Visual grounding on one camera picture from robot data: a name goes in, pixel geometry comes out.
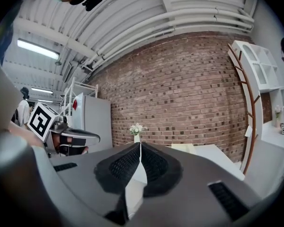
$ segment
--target white railing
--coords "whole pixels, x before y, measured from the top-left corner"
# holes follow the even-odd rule
[[[64,94],[62,102],[60,103],[60,115],[71,116],[71,107],[73,100],[77,95],[81,93],[84,93],[88,96],[94,95],[95,97],[98,97],[98,84],[95,87],[87,85],[81,82],[77,82],[76,78],[74,77],[72,79],[70,87]]]

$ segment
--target ceiling light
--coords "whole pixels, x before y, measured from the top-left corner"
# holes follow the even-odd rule
[[[17,45],[21,48],[27,49],[29,51],[34,51],[36,53],[48,56],[48,57],[53,58],[55,60],[59,59],[59,53],[48,50],[46,48],[43,48],[43,47],[41,47],[37,44],[31,43],[29,41],[18,39]]]
[[[53,103],[53,101],[41,100],[41,99],[38,99],[38,101],[40,101],[40,102],[46,102],[46,103]]]
[[[52,91],[49,91],[49,90],[44,90],[44,89],[38,89],[38,88],[33,88],[32,87],[32,90],[33,91],[38,91],[38,92],[43,92],[43,93],[53,93]]]

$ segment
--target white shelving unit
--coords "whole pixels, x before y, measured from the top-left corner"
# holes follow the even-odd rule
[[[275,107],[281,107],[280,122],[284,122],[284,87],[283,80],[271,52],[261,46],[249,44],[243,41],[234,41],[232,48],[237,56],[241,53],[241,64],[249,79],[251,91],[254,98],[261,93],[269,93],[271,107],[273,111],[273,120],[263,124],[263,107],[259,99],[255,104],[255,119],[257,139],[254,145],[251,162],[246,174],[246,183],[261,196],[266,197],[268,194],[277,190],[279,184],[284,178],[284,135],[281,129],[275,127],[276,116]],[[229,50],[235,66],[238,63]],[[243,73],[237,69],[241,81],[245,81]],[[250,96],[247,85],[242,84],[246,97],[247,110],[252,112]],[[252,126],[253,118],[248,116],[249,126]],[[247,158],[250,151],[251,138],[247,135],[247,146],[241,170],[245,169]]]

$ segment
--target black camera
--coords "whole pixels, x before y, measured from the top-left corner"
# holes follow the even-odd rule
[[[92,11],[92,9],[98,5],[100,2],[102,2],[102,0],[72,0],[70,2],[71,5],[77,5],[82,3],[83,6],[85,6],[86,11]]]

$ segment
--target brick wall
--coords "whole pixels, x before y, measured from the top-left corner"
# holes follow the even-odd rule
[[[201,32],[159,40],[97,74],[99,97],[111,101],[113,145],[133,142],[129,127],[149,129],[146,142],[216,144],[233,162],[245,149],[246,107],[227,54],[242,35]]]

